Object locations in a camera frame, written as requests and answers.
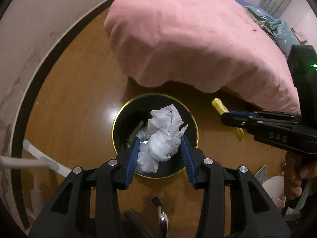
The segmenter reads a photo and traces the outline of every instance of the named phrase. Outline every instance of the yellow object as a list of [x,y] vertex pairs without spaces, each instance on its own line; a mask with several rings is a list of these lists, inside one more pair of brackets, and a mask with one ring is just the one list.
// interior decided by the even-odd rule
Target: yellow object
[[[222,115],[223,113],[229,113],[229,110],[223,105],[223,103],[221,102],[221,100],[219,98],[215,98],[212,101],[212,105],[213,107],[218,111],[218,113],[220,115]],[[231,127],[231,130],[233,131],[233,133],[236,135],[236,137],[238,138],[238,140],[242,140],[244,137],[244,132],[243,129],[241,128],[236,128],[236,127]]]

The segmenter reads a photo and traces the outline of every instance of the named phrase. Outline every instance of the wooden surface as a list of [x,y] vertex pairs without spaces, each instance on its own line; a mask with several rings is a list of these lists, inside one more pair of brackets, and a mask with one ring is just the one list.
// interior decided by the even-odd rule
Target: wooden surface
[[[211,101],[218,97],[229,109],[253,110],[248,103],[222,91],[205,94],[181,83],[166,83],[144,88],[125,76],[109,46],[103,30],[107,11],[100,14],[67,47],[45,80],[29,119],[25,137],[38,149],[69,168],[99,167],[115,158],[111,129],[119,109],[136,95],[160,92],[183,102],[192,112],[199,128],[199,148],[204,154],[228,168],[246,165],[256,173],[267,165],[268,177],[280,174],[285,152],[253,141],[245,134],[240,142],[223,126]],[[30,157],[26,152],[23,157]],[[63,180],[42,169],[41,189],[45,199]],[[33,186],[31,170],[22,171],[25,203],[31,207]],[[170,238],[195,237],[202,190],[193,190],[186,172],[168,179],[134,176],[127,191],[118,191],[120,211],[132,208],[157,232],[157,213],[150,199],[160,196],[170,220]],[[91,214],[94,214],[92,202]],[[227,207],[226,233],[229,233],[230,208]]]

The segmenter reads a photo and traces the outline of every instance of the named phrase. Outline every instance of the pink cushion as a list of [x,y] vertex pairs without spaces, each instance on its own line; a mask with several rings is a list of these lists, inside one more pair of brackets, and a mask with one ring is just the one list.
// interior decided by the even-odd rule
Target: pink cushion
[[234,0],[115,0],[104,28],[142,86],[227,86],[266,110],[300,111],[283,53]]

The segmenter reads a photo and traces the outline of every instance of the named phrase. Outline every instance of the white plastic bag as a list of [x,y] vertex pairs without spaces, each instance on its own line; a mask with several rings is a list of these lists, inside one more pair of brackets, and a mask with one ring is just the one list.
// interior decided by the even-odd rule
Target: white plastic bag
[[149,153],[148,142],[140,143],[140,152],[137,157],[137,165],[144,173],[156,173],[159,167],[159,161]]
[[147,132],[147,129],[145,127],[145,128],[140,129],[137,132],[136,137],[138,137],[140,139],[140,142],[144,142],[144,141],[148,141],[149,140],[149,138],[151,137],[151,134],[149,134]]
[[140,146],[137,164],[142,171],[152,170],[152,173],[156,173],[158,161],[167,161],[177,153],[188,125],[180,131],[183,120],[174,105],[152,110],[151,115],[153,118],[147,121],[147,131],[151,137],[142,145],[142,149]]

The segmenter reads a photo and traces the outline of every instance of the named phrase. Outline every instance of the metal screw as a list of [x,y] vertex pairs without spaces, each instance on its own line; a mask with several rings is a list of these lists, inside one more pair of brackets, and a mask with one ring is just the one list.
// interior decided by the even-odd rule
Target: metal screw
[[108,164],[109,164],[110,166],[115,166],[116,164],[118,164],[118,161],[115,160],[115,159],[111,159],[111,160],[109,160]]
[[74,169],[73,169],[73,173],[74,174],[78,174],[78,173],[80,173],[81,172],[81,167],[75,167]]
[[211,165],[213,163],[213,160],[211,158],[205,158],[203,160],[203,162],[206,164],[206,165]]
[[246,173],[248,171],[248,168],[246,166],[240,166],[239,170],[243,173]]

